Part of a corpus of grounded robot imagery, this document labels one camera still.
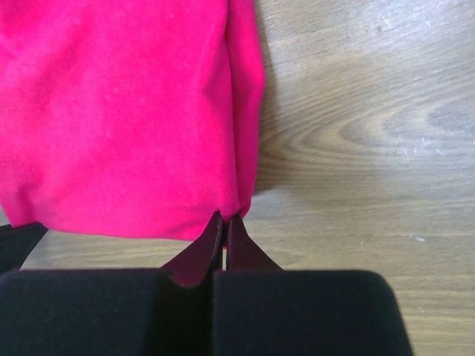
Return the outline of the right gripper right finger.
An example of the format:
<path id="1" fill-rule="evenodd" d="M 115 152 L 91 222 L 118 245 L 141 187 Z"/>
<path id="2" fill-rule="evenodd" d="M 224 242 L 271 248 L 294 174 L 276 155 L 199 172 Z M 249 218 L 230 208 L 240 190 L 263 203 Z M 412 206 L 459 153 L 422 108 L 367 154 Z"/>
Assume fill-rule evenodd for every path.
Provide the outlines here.
<path id="1" fill-rule="evenodd" d="M 365 270 L 286 271 L 233 217 L 213 282 L 215 355 L 411 355 L 393 290 Z"/>

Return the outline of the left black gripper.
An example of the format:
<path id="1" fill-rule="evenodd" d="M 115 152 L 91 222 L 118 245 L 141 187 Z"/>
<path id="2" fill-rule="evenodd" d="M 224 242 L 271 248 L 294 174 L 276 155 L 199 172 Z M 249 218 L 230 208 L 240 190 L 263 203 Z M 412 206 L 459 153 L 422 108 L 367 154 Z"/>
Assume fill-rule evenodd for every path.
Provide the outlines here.
<path id="1" fill-rule="evenodd" d="M 47 232 L 48 229 L 37 222 L 16 228 L 3 225 L 0 233 L 0 272 L 20 269 Z"/>

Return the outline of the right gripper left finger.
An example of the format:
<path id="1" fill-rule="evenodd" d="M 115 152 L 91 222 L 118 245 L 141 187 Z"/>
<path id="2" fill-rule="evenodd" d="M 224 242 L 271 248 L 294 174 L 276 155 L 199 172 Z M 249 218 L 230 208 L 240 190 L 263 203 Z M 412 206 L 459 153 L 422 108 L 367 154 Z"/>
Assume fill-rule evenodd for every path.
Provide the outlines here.
<path id="1" fill-rule="evenodd" d="M 1 276 L 3 355 L 208 355 L 223 220 L 160 268 Z"/>

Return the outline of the magenta t shirt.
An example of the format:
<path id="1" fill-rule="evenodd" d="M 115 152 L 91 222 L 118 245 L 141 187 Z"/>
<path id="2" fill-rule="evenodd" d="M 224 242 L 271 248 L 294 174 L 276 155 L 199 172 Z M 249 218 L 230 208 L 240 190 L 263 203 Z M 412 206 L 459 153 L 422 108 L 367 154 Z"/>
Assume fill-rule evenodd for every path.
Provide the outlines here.
<path id="1" fill-rule="evenodd" d="M 1 208 L 193 240 L 250 208 L 264 86 L 253 1 L 3 1 Z"/>

